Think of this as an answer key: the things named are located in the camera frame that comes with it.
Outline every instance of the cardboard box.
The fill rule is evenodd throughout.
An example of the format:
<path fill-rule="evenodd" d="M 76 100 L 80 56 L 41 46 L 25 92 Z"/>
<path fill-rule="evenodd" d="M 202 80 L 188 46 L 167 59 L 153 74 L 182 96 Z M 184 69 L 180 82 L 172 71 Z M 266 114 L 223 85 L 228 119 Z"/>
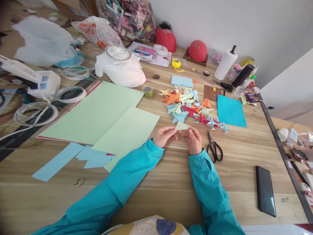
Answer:
<path fill-rule="evenodd" d="M 96 0 L 52 0 L 59 11 L 70 19 L 83 21 L 89 16 L 99 16 Z"/>

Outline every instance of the green cardboard sheet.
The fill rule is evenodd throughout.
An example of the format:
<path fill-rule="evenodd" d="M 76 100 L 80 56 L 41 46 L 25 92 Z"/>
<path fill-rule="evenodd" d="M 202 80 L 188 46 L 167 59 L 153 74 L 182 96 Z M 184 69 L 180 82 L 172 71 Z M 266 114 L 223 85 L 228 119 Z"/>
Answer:
<path fill-rule="evenodd" d="M 92 149 L 116 155 L 104 168 L 111 172 L 117 162 L 147 141 L 160 116 L 130 107 Z"/>
<path fill-rule="evenodd" d="M 94 145 L 142 96 L 141 91 L 102 82 L 39 137 Z"/>

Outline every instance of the floor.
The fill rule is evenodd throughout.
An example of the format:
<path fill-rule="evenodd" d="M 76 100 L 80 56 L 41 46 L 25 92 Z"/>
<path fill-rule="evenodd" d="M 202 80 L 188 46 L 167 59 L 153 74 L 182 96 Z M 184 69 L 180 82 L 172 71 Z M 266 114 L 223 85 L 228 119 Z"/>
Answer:
<path fill-rule="evenodd" d="M 313 235 L 296 225 L 254 225 L 242 226 L 246 235 Z"/>

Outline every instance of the person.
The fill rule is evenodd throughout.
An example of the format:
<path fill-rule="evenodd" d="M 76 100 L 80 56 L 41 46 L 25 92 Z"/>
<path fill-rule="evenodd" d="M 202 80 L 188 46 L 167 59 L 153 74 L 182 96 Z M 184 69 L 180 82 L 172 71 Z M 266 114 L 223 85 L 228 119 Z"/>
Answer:
<path fill-rule="evenodd" d="M 112 216 L 125 205 L 148 171 L 161 159 L 169 139 L 178 140 L 178 133 L 188 143 L 189 164 L 193 185 L 202 206 L 204 227 L 188 229 L 159 215 L 126 225 L 109 228 Z M 46 226 L 35 235 L 207 235 L 245 234 L 229 204 L 217 171 L 207 152 L 202 149 L 199 132 L 190 127 L 183 132 L 166 126 L 157 131 L 141 147 L 131 151 L 116 164 L 110 175 L 94 187 L 83 199 L 73 204 L 55 224 Z"/>

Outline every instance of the hand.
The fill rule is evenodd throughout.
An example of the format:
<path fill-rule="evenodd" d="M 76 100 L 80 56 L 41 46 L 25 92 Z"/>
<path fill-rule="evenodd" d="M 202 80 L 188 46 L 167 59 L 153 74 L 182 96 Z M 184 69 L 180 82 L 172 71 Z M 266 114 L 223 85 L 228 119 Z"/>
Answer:
<path fill-rule="evenodd" d="M 182 131 L 176 130 L 173 126 L 162 127 L 157 131 L 156 137 L 154 137 L 152 141 L 156 146 L 164 148 L 169 139 L 176 142 L 178 140 L 177 133 L 180 132 Z"/>
<path fill-rule="evenodd" d="M 189 127 L 188 130 L 184 130 L 182 137 L 188 142 L 190 155 L 196 155 L 202 152 L 202 137 L 196 128 Z"/>

